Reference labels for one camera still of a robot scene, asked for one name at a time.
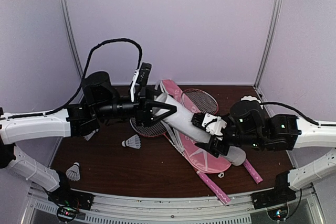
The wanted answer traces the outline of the white shuttlecock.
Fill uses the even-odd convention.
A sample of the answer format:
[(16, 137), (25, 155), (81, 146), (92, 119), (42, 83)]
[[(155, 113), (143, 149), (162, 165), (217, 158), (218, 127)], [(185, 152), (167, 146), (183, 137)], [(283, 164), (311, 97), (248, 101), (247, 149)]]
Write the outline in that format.
[(98, 133), (99, 130), (96, 129), (96, 130), (93, 130), (91, 133), (89, 133), (88, 135), (85, 135), (83, 138), (86, 140), (86, 141), (89, 141), (96, 133)]
[(66, 176), (70, 181), (80, 181), (80, 164), (74, 162), (74, 164), (66, 170)]
[(130, 147), (139, 150), (141, 148), (141, 139), (139, 135), (133, 135), (129, 139), (122, 141), (123, 147)]

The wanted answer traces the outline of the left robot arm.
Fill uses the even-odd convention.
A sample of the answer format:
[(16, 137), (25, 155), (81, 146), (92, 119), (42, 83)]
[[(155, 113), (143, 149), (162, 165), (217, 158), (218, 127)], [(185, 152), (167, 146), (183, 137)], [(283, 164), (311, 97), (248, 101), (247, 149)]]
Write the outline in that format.
[(1, 168), (14, 172), (39, 184), (64, 205), (71, 205), (76, 197), (67, 176), (50, 169), (25, 154), (17, 142), (46, 137), (89, 136), (100, 124), (110, 119), (136, 118), (138, 123), (151, 126), (177, 112), (174, 105), (155, 101), (156, 91), (146, 88), (147, 76), (142, 77), (138, 95), (119, 95), (110, 82), (109, 74), (98, 71), (82, 80), (83, 98), (55, 112), (29, 114), (1, 112)]

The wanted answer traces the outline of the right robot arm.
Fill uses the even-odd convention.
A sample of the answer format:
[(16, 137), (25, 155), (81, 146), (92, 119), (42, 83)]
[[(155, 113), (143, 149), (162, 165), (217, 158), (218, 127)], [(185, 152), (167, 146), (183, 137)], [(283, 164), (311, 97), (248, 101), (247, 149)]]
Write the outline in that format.
[(207, 143), (196, 143), (215, 157), (226, 155), (233, 147), (249, 146), (260, 151), (292, 151), (304, 147), (329, 147), (330, 151), (311, 163), (276, 177), (269, 192), (272, 203), (279, 204), (305, 185), (335, 172), (335, 123), (315, 121), (294, 107), (275, 102), (294, 114), (276, 114), (266, 118), (263, 102), (244, 97), (225, 116), (195, 113), (194, 126), (210, 134)]

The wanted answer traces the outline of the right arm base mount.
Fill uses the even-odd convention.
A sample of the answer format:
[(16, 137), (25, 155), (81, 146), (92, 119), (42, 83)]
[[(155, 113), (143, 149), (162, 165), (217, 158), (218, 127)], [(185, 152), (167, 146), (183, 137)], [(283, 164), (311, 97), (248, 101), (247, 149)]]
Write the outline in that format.
[(273, 189), (251, 194), (254, 209), (268, 208), (296, 199), (296, 192), (289, 188), (288, 172), (278, 174)]

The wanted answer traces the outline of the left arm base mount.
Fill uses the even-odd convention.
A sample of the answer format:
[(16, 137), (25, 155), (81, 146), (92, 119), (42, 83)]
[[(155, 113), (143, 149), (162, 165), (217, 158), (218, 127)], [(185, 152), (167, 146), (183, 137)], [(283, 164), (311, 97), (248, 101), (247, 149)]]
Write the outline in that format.
[(59, 187), (52, 192), (48, 192), (48, 200), (57, 205), (90, 210), (94, 195), (71, 189), (68, 178), (60, 176)]

